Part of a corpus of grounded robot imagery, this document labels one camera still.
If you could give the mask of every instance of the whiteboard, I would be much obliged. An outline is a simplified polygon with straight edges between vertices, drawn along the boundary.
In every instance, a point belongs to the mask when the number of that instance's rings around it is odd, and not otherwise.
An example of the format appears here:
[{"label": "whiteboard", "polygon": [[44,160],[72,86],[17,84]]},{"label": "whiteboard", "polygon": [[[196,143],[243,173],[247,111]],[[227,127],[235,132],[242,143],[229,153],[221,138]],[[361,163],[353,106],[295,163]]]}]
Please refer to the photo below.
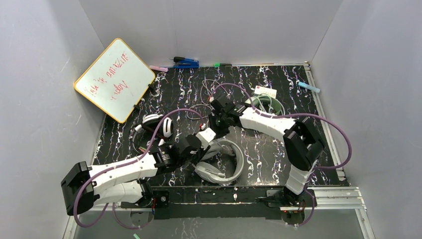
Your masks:
[{"label": "whiteboard", "polygon": [[74,83],[74,88],[107,115],[124,123],[155,73],[116,38]]}]

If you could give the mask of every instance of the stapler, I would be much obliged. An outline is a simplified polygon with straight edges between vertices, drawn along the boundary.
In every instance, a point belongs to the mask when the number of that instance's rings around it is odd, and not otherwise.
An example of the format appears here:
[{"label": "stapler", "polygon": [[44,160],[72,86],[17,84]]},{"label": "stapler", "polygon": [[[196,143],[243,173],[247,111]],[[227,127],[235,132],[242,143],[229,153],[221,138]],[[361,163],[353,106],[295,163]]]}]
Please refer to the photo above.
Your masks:
[{"label": "stapler", "polygon": [[199,61],[188,59],[185,57],[175,56],[173,61],[176,62],[174,64],[174,68],[176,69],[185,69],[185,68],[199,68]]}]

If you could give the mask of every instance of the pink marker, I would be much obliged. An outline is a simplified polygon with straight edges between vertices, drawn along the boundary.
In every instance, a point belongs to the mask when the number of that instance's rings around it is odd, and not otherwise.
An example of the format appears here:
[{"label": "pink marker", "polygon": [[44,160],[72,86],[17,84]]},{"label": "pink marker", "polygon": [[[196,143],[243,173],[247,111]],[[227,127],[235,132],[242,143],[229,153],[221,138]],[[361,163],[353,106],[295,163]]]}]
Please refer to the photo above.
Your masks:
[{"label": "pink marker", "polygon": [[149,66],[149,69],[156,70],[156,71],[163,71],[163,72],[168,72],[169,71],[168,68],[158,67],[158,66]]}]

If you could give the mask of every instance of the marble tabletop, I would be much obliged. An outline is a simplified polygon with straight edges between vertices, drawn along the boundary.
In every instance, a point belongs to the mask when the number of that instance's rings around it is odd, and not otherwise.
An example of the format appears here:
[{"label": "marble tabletop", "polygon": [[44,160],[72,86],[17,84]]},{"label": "marble tabletop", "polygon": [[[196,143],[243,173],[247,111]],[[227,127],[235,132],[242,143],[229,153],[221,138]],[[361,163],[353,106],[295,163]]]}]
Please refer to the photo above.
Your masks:
[{"label": "marble tabletop", "polygon": [[[167,73],[156,72],[153,83],[155,92],[147,92],[139,103],[140,110],[134,110],[128,120],[117,123],[106,116],[94,164],[106,164],[136,156],[131,148],[129,135],[142,117],[148,114],[166,114],[171,110],[189,108],[201,103],[200,88],[203,79],[216,80],[219,83],[235,83],[243,86],[249,94],[256,86],[277,90],[277,99],[283,104],[287,113],[318,114],[311,91],[298,87],[298,82],[308,82],[303,65],[288,66],[240,66],[240,67],[200,67],[198,69],[169,68]],[[217,84],[208,82],[210,88]],[[226,87],[231,100],[245,101],[246,96],[240,89]],[[207,91],[202,91],[202,97],[208,98]],[[210,110],[197,107],[201,115],[206,116]],[[190,120],[186,113],[173,115],[175,122],[175,140],[196,132],[200,122]],[[315,120],[321,134],[322,125]],[[151,135],[142,134],[139,145],[145,146]],[[258,186],[284,185],[289,176],[290,162],[286,158],[284,144],[268,135],[253,130],[238,127],[230,129],[227,138],[235,141],[245,155],[245,167],[241,176],[231,185]],[[212,162],[222,172],[233,173],[232,160],[224,157]],[[332,166],[333,160],[328,148],[319,159],[322,166]],[[172,173],[157,175],[149,179],[151,186],[212,186],[215,184],[202,180],[191,165],[184,165]],[[340,182],[335,170],[315,171],[311,185],[344,185]]]}]

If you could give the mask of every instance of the blue marker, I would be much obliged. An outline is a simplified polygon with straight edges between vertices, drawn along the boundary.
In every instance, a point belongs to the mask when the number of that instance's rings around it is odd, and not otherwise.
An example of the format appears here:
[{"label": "blue marker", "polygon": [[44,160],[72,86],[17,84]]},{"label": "blue marker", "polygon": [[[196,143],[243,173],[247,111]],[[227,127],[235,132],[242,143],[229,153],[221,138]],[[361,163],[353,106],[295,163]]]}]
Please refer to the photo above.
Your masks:
[{"label": "blue marker", "polygon": [[317,93],[319,93],[319,92],[321,91],[321,90],[320,90],[320,89],[318,89],[317,87],[310,86],[310,85],[308,85],[308,84],[306,84],[306,83],[303,83],[303,82],[299,82],[299,83],[298,83],[298,85],[299,85],[300,87],[306,88],[306,89],[311,90],[311,91],[315,91],[315,92],[317,92]]}]

